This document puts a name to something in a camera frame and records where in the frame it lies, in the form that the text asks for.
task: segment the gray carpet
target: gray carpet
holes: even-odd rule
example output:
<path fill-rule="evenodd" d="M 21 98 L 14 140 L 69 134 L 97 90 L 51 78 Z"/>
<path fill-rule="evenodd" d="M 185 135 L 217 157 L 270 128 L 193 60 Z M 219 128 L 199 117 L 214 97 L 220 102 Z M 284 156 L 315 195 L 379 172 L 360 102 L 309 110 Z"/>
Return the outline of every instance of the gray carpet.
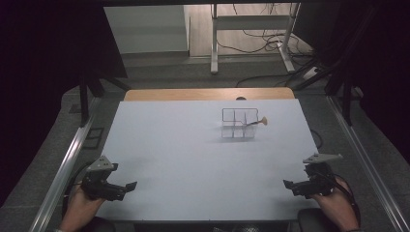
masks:
<path fill-rule="evenodd" d="M 130 78 L 122 80 L 134 89 L 229 88 L 235 87 L 237 82 L 243 78 L 286 73 L 284 65 L 278 57 L 269 59 L 272 60 L 267 62 L 257 61 L 257 58 L 245 61 L 225 59 L 225 62 L 220 63 L 220 72 L 217 75 L 210 74 L 208 62 L 195 61 L 191 64 L 156 65 L 153 61 L 152 66 L 138 66 L 126 61 Z M 286 79 L 285 76 L 261 77 L 242 82 L 240 87 L 282 86 L 282 81 Z M 92 129 L 103 129 L 102 141 L 98 147 L 95 147 L 97 145 L 95 139 L 86 140 L 84 146 L 87 148 L 81 150 L 73 170 L 76 170 L 83 162 L 92 160 L 101 154 L 119 101 L 125 95 L 118 87 L 106 81 L 102 83 L 106 94 L 102 98 L 92 126 Z M 332 162 L 331 166 L 336 173 L 342 175 L 351 184 L 361 207 L 363 228 L 373 232 L 395 231 L 326 101 L 323 94 L 325 83 L 326 80 L 321 80 L 305 90 L 295 93 L 304 110 L 308 125 L 311 129 L 319 132 L 323 138 L 320 152 L 344 155 L 343 160 Z M 62 109 L 47 140 L 0 209 L 0 228 L 2 231 L 28 231 L 30 228 L 79 125 L 80 115 L 70 113 L 73 105 L 78 103 L 79 92 L 77 88 L 72 89 L 63 97 Z M 410 215 L 409 165 L 383 133 L 369 121 L 356 101 L 352 104 L 352 120 L 355 130 L 371 154 L 371 159 L 377 170 L 394 195 L 402 212 L 408 217 Z M 56 228 L 60 219 L 61 201 L 51 217 L 48 229 Z M 130 224 L 117 223 L 116 226 L 118 231 L 132 231 Z"/>

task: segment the person's right hand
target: person's right hand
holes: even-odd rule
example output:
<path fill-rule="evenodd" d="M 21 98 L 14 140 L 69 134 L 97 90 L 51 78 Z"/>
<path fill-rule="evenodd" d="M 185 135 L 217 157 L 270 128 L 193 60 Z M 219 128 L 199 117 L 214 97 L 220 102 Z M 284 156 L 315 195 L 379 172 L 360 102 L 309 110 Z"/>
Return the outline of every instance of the person's right hand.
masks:
<path fill-rule="evenodd" d="M 350 192 L 347 184 L 340 178 L 337 182 Z M 314 194 L 311 196 L 317 201 L 323 213 L 335 224 L 342 232 L 359 229 L 359 222 L 349 200 L 338 188 L 327 196 Z"/>

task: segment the white tabletop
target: white tabletop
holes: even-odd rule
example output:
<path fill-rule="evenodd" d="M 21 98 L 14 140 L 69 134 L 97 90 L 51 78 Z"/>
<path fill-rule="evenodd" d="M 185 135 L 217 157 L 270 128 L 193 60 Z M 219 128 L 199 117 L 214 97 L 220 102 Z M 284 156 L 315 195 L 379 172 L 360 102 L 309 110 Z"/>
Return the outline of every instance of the white tabletop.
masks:
<path fill-rule="evenodd" d="M 221 137 L 224 108 L 257 108 L 254 138 Z M 317 153 L 298 100 L 123 101 L 102 154 L 119 163 L 108 182 L 137 181 L 99 217 L 126 221 L 296 219 L 317 207 L 282 180 L 308 179 L 302 160 Z"/>

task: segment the dark background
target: dark background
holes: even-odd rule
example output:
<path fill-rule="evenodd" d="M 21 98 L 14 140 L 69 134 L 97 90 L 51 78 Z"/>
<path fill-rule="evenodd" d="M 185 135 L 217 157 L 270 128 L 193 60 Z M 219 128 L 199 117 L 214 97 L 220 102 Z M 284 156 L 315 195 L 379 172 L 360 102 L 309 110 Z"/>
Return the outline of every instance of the dark background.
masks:
<path fill-rule="evenodd" d="M 342 32 L 361 8 L 341 6 L 330 44 L 348 40 Z M 408 4 L 383 4 L 348 69 L 365 93 L 361 105 L 369 118 L 410 161 L 408 10 Z M 62 95 L 78 85 L 78 77 L 92 69 L 127 75 L 102 7 L 9 1 L 1 3 L 0 11 L 3 204 L 54 124 Z M 332 63 L 343 44 L 322 53 L 322 60 Z"/>

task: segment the white panel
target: white panel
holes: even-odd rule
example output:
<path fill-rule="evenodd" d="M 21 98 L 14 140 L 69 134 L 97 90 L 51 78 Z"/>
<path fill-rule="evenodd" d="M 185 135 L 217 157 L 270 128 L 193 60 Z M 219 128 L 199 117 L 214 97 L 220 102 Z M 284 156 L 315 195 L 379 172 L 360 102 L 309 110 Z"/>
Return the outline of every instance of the white panel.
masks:
<path fill-rule="evenodd" d="M 184 6 L 106 7 L 120 53 L 187 51 Z"/>
<path fill-rule="evenodd" d="M 223 108 L 258 108 L 254 138 L 221 137 Z M 98 216 L 131 221 L 296 219 L 313 200 L 282 180 L 305 181 L 317 153 L 297 100 L 124 101 L 103 148 L 119 168 L 108 182 L 137 181 Z"/>

